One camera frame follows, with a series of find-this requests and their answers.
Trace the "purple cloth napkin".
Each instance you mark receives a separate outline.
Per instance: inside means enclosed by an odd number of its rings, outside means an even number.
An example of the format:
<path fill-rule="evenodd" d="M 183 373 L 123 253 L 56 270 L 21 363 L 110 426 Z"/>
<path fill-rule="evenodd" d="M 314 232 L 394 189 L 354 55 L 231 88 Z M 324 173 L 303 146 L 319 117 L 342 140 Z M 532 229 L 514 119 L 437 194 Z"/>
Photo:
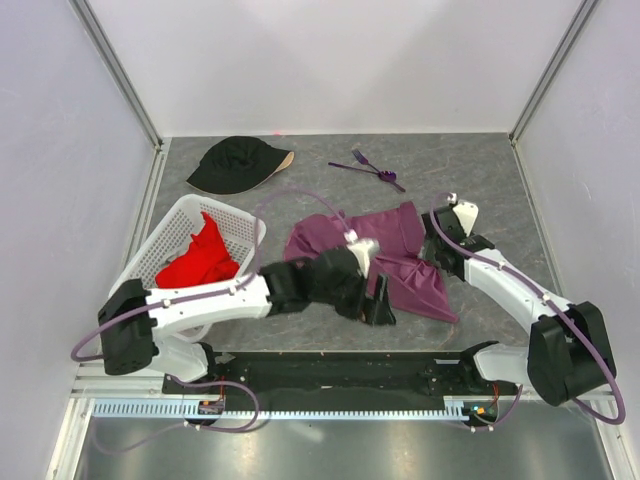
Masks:
<path fill-rule="evenodd" d="M 326 250 L 343 246 L 345 227 L 360 239 L 370 238 L 379 244 L 370 269 L 369 293 L 375 289 L 376 277 L 385 274 L 394 309 L 446 323 L 459 320 L 450 307 L 438 269 L 420 257 L 425 227 L 411 201 L 362 216 L 348 217 L 343 212 L 337 216 L 313 214 L 294 225 L 283 258 L 316 258 Z"/>

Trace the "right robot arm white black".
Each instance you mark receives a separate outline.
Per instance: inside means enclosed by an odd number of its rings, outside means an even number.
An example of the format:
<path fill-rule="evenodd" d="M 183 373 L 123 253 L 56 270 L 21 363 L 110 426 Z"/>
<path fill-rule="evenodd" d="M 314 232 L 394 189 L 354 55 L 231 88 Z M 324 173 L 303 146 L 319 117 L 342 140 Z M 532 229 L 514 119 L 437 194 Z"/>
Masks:
<path fill-rule="evenodd" d="M 441 271 L 482 291 L 528 335 L 525 347 L 487 341 L 466 350 L 458 368 L 467 392 L 493 381 L 533 389 L 560 406 L 615 382 L 617 369 L 604 317 L 593 303 L 571 302 L 517 269 L 485 237 L 474 233 L 478 209 L 460 201 L 423 214 L 423 253 Z"/>

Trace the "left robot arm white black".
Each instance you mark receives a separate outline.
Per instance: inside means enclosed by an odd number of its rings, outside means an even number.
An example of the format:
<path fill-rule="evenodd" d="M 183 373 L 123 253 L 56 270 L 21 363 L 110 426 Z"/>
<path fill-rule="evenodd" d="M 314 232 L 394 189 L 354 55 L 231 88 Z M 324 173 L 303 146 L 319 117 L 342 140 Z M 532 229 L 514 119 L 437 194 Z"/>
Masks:
<path fill-rule="evenodd" d="M 370 326 L 396 322 L 388 277 L 367 291 L 368 253 L 337 247 L 316 258 L 298 257 L 231 280 L 173 289 L 147 289 L 139 279 L 122 283 L 98 313 L 103 366 L 110 376 L 151 369 L 208 393 L 219 382 L 210 347 L 178 338 L 196 327 L 299 313 L 331 306 L 341 317 Z"/>

